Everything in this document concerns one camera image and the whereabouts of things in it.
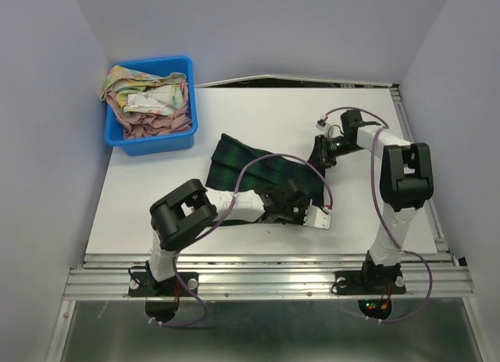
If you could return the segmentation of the green plaid skirt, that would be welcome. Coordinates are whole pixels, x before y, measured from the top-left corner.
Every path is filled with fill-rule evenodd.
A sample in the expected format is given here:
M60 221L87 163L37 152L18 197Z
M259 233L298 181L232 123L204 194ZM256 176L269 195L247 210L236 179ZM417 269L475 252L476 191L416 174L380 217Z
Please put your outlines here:
M222 134L211 157L206 188L239 193L247 190L273 188L297 178L309 188L312 204L323 208L333 206L333 196L324 197L329 187L321 174L308 161L289 154L276 154L244 145Z

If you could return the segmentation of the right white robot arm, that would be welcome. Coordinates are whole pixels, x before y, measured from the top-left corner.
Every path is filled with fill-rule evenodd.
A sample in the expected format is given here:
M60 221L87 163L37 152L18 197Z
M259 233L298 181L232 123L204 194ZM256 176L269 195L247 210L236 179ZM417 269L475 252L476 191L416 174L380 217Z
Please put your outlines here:
M339 107L340 131L331 133L329 113L318 119L309 162L318 169L334 166L338 157L366 150L370 162L380 169L370 170L370 189L380 221L377 236L357 271L336 271L332 291L339 296L404 294L401 260L409 225L417 212L434 194L430 147L413 143L389 132L388 123L371 113L364 120L364 109Z

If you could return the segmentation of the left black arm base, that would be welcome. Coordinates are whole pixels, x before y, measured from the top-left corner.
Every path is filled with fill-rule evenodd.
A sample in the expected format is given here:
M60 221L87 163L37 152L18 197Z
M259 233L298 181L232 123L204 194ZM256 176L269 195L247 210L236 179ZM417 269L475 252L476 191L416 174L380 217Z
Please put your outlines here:
M147 271L131 271L127 295L132 298L188 296L187 290L173 276L156 281Z

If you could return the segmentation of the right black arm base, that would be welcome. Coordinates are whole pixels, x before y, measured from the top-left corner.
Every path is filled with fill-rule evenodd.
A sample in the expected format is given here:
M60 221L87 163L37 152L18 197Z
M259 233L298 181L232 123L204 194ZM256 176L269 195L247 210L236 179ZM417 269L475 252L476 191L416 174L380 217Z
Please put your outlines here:
M405 285L397 286L395 278L365 278L361 271L335 271L330 291L339 296L374 296L406 294Z

